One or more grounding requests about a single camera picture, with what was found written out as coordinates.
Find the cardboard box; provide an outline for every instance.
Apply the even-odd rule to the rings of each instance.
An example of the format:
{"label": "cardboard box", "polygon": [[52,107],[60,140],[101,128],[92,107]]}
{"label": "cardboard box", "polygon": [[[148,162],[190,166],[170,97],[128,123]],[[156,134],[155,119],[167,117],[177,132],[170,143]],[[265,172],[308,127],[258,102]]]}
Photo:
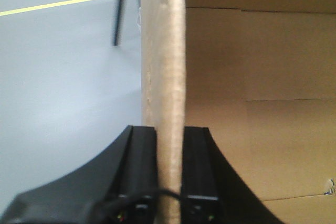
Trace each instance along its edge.
{"label": "cardboard box", "polygon": [[[336,178],[335,3],[142,0],[143,115],[162,186],[180,188],[184,124],[208,126],[284,223],[336,222],[323,195]],[[179,223],[178,205],[163,205]]]}

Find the cardboard seam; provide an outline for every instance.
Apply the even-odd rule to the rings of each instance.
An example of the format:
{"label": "cardboard seam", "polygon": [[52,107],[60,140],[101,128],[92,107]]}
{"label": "cardboard seam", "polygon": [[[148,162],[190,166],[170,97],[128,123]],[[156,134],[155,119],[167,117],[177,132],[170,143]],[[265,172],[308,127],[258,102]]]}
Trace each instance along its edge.
{"label": "cardboard seam", "polygon": [[308,197],[319,197],[319,196],[332,196],[332,195],[325,195],[325,194],[312,194],[312,195],[303,195],[297,197],[286,197],[286,198],[278,198],[278,199],[266,199],[261,200],[261,202],[270,202],[270,201],[277,201],[277,200],[286,200],[286,199],[300,199],[300,198],[308,198]]}
{"label": "cardboard seam", "polygon": [[206,6],[188,6],[187,9],[218,9],[218,10],[240,10],[241,12],[257,12],[257,13],[297,13],[297,14],[325,14],[325,15],[335,15],[335,13],[323,13],[323,12],[305,12],[299,10],[252,10],[252,9],[241,9],[237,7],[206,7]]}
{"label": "cardboard seam", "polygon": [[275,102],[275,101],[315,101],[315,100],[334,100],[336,98],[297,98],[297,99],[265,99],[265,100],[246,100],[246,102]]}

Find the gray floor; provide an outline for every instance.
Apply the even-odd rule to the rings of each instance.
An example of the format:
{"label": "gray floor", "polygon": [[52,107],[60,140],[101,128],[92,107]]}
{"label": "gray floor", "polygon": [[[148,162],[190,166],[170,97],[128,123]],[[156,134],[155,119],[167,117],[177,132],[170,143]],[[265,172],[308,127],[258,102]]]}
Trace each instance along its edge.
{"label": "gray floor", "polygon": [[[0,0],[0,12],[64,0]],[[0,17],[0,214],[20,191],[52,181],[141,123],[138,0]]]}

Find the black cable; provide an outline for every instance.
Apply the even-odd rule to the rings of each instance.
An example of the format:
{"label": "black cable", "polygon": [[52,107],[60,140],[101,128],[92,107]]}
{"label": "black cable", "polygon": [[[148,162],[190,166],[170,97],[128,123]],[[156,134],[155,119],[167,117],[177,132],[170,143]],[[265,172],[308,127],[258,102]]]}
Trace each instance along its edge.
{"label": "black cable", "polygon": [[90,223],[100,224],[104,222],[107,218],[116,222],[116,212],[122,210],[137,201],[143,199],[144,197],[152,197],[153,199],[158,199],[160,196],[169,196],[178,200],[181,207],[186,211],[191,213],[191,216],[195,216],[195,219],[200,220],[200,218],[207,220],[208,216],[203,213],[201,209],[195,208],[187,198],[181,197],[179,194],[162,188],[156,188],[153,190],[143,191],[123,198],[116,198],[109,201],[98,202],[91,213]]}

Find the yellow floor line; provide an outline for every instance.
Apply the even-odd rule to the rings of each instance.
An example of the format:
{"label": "yellow floor line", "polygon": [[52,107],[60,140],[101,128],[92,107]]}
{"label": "yellow floor line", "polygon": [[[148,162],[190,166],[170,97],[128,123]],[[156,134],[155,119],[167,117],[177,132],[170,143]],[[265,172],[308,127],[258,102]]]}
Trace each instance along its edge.
{"label": "yellow floor line", "polygon": [[14,9],[14,10],[7,10],[4,12],[0,12],[0,16],[6,16],[6,15],[11,15],[11,14],[16,14],[16,13],[25,13],[25,12],[30,12],[32,10],[40,10],[40,9],[52,8],[56,6],[62,6],[62,5],[71,5],[71,4],[77,4],[77,3],[87,2],[87,1],[92,1],[92,0],[67,0],[67,1],[62,1],[62,2],[51,3],[51,4],[37,5],[37,6]]}

